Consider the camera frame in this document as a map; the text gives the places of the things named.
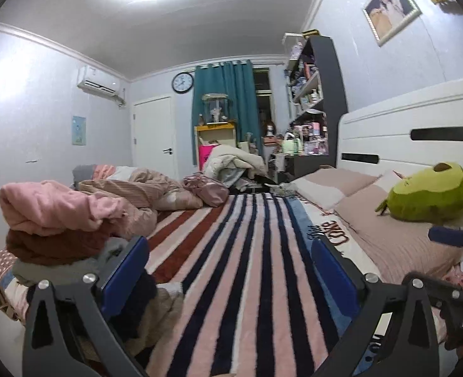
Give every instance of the wall clock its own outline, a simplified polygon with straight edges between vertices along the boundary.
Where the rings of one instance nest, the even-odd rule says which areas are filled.
[[[176,93],[186,93],[193,87],[193,75],[189,72],[181,72],[172,80],[172,89]]]

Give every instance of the wall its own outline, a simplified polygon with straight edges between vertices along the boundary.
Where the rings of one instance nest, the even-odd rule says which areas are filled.
[[[213,63],[215,61],[202,61],[201,65]],[[278,129],[286,129],[289,124],[289,110],[287,104],[287,92],[282,65],[257,65],[259,68],[270,69],[270,85],[273,91],[275,102],[275,124]],[[190,66],[182,65],[177,69],[157,72],[142,80],[133,82],[130,85],[129,102],[137,103],[152,97],[173,94],[175,100],[176,120],[176,154],[179,179],[192,174],[198,170],[193,166],[191,141],[193,131],[191,126],[191,107],[193,104],[193,90],[186,94],[178,95],[172,90],[172,79],[179,72],[189,69]]]
[[[414,0],[422,15],[378,47],[362,12],[368,0],[323,0],[308,27],[330,36],[345,83],[349,112],[463,78],[463,11]]]
[[[70,185],[78,164],[132,163],[128,109],[77,88],[83,65],[0,33],[0,187],[47,179]],[[87,118],[86,146],[71,145],[73,115]],[[7,229],[0,210],[0,249]]]

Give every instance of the white headboard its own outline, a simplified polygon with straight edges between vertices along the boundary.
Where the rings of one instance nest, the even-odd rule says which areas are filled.
[[[345,114],[340,120],[337,166],[379,175],[412,174],[439,162],[463,167],[463,141],[418,140],[412,129],[463,127],[463,79],[444,82]],[[342,160],[378,155],[378,164]]]

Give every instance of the shiny pink bag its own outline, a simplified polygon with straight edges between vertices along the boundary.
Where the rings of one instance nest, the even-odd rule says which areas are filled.
[[[195,173],[183,179],[183,186],[211,207],[219,207],[228,199],[230,190],[221,182]]]

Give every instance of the pink bag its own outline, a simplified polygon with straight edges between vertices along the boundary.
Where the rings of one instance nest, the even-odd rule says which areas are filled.
[[[230,194],[230,190],[223,183],[206,177],[202,173],[185,177],[183,186],[211,207],[223,205]]]
[[[219,146],[219,145],[201,145],[201,146],[198,146],[198,167],[200,168],[200,171],[203,170],[203,166],[204,166],[205,162],[207,161],[210,154],[212,153],[212,150],[216,146]]]

